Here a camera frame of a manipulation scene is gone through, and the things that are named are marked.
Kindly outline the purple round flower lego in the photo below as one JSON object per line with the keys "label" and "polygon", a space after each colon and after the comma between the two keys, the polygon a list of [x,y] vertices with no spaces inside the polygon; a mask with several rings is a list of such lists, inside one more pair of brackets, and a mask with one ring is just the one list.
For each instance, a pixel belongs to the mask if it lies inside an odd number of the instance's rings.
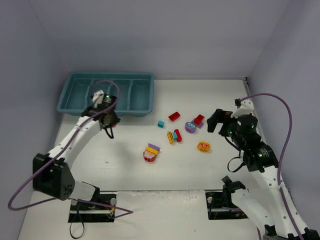
{"label": "purple round flower lego", "polygon": [[192,123],[192,122],[186,122],[184,125],[184,129],[188,132],[188,133],[195,133],[197,130],[197,127]]}

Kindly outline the orange oval flower lego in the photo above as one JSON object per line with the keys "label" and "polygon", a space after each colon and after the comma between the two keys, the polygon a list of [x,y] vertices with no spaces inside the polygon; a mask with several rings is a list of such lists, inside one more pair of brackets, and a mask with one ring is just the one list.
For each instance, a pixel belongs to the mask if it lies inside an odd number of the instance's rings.
{"label": "orange oval flower lego", "polygon": [[201,152],[209,152],[211,149],[211,145],[208,142],[200,141],[197,144],[197,149]]}

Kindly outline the red long lego brick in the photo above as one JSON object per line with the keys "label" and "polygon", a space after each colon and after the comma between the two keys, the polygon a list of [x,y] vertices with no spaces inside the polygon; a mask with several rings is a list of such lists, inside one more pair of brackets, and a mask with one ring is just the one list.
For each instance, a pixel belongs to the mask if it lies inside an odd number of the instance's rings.
{"label": "red long lego brick", "polygon": [[182,136],[181,136],[181,133],[180,133],[179,129],[175,129],[175,130],[174,130],[174,133],[175,133],[175,135],[176,135],[176,141],[177,141],[178,143],[180,143],[180,142],[182,141]]}

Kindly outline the red rectangular lego brick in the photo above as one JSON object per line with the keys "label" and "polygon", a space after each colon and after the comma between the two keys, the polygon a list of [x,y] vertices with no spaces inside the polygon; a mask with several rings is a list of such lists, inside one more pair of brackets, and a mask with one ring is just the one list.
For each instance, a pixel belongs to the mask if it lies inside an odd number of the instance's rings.
{"label": "red rectangular lego brick", "polygon": [[179,112],[174,112],[174,113],[172,113],[171,115],[169,115],[168,116],[168,119],[171,121],[171,122],[174,122],[174,121],[176,121],[177,119],[179,119],[180,118],[180,113]]}

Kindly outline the yellow striped lego brick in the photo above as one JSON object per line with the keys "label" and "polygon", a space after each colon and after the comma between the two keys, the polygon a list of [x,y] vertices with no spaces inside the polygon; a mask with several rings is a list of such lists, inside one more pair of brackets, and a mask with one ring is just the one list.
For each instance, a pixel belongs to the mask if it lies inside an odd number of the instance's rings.
{"label": "yellow striped lego brick", "polygon": [[173,133],[171,131],[167,132],[167,138],[168,138],[168,141],[169,141],[170,144],[173,144],[173,142],[175,141],[174,135],[173,135]]}

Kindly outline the small teal lego cube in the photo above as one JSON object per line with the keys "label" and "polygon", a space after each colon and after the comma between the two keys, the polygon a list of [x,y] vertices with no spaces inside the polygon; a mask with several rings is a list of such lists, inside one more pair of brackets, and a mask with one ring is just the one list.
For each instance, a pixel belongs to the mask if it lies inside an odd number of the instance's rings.
{"label": "small teal lego cube", "polygon": [[164,128],[165,123],[164,123],[163,121],[159,120],[158,123],[157,123],[157,126],[158,126],[159,128]]}

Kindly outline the red round flower lego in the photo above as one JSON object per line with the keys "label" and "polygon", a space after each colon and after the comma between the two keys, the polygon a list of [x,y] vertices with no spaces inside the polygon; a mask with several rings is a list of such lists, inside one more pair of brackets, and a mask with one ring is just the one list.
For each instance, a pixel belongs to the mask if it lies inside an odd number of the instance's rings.
{"label": "red round flower lego", "polygon": [[145,150],[142,155],[146,162],[152,163],[156,160],[156,155],[148,150]]}

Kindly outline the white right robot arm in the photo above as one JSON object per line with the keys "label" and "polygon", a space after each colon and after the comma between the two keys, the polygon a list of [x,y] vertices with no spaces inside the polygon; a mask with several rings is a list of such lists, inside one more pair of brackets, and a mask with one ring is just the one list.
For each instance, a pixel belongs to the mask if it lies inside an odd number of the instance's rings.
{"label": "white right robot arm", "polygon": [[257,133],[258,119],[252,114],[237,118],[232,112],[216,109],[207,119],[207,131],[214,132],[222,124],[219,135],[231,139],[269,207],[266,210],[249,193],[243,183],[224,177],[223,191],[227,203],[241,209],[256,225],[264,240],[318,240],[319,233],[310,229],[293,204],[288,189],[278,176],[280,163],[272,148]]}

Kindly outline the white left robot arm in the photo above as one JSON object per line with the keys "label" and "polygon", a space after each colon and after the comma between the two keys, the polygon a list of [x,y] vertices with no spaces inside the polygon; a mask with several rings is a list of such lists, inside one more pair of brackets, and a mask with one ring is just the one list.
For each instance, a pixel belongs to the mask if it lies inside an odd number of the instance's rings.
{"label": "white left robot arm", "polygon": [[113,138],[112,128],[120,122],[115,113],[118,98],[109,94],[95,94],[93,104],[81,114],[73,129],[52,150],[37,154],[32,162],[34,190],[61,201],[67,199],[96,201],[100,189],[92,184],[75,180],[71,173],[73,163],[101,130]]}

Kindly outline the teal plastic divided tray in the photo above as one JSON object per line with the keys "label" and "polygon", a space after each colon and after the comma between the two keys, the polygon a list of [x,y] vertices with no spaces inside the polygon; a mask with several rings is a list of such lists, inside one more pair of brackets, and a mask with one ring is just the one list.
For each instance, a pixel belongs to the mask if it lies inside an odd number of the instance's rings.
{"label": "teal plastic divided tray", "polygon": [[119,97],[115,111],[119,117],[144,117],[153,110],[155,76],[149,72],[71,72],[60,93],[56,110],[80,116],[93,104],[91,96],[98,90]]}

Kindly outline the light blue lego brick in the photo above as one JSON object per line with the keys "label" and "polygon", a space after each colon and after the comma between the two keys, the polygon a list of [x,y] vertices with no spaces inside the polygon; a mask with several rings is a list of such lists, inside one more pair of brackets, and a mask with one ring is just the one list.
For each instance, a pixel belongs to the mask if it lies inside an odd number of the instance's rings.
{"label": "light blue lego brick", "polygon": [[176,141],[176,140],[178,139],[177,133],[176,133],[176,132],[173,132],[172,134],[173,134],[173,140]]}

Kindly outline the purple sloped lego brick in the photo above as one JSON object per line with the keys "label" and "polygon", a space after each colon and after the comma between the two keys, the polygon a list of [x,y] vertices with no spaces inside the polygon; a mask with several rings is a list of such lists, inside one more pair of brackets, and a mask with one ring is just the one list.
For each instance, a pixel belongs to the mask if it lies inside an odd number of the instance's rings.
{"label": "purple sloped lego brick", "polygon": [[151,143],[148,143],[148,147],[149,147],[149,148],[152,148],[152,149],[154,149],[154,150],[157,150],[158,152],[160,151],[160,148],[159,148],[158,146],[153,145],[153,144],[151,144]]}

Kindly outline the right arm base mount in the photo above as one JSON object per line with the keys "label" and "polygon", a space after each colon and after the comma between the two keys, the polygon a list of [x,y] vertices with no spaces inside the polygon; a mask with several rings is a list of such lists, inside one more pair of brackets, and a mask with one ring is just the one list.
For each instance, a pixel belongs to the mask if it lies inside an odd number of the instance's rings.
{"label": "right arm base mount", "polygon": [[211,221],[242,220],[247,215],[233,203],[228,204],[221,190],[205,192],[207,216]]}

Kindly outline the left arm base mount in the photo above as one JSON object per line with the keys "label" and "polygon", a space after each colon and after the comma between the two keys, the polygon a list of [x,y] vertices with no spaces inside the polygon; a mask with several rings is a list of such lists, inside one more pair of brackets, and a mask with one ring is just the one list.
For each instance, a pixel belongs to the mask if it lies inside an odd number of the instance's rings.
{"label": "left arm base mount", "polygon": [[115,209],[91,203],[72,200],[70,203],[69,223],[113,223]]}

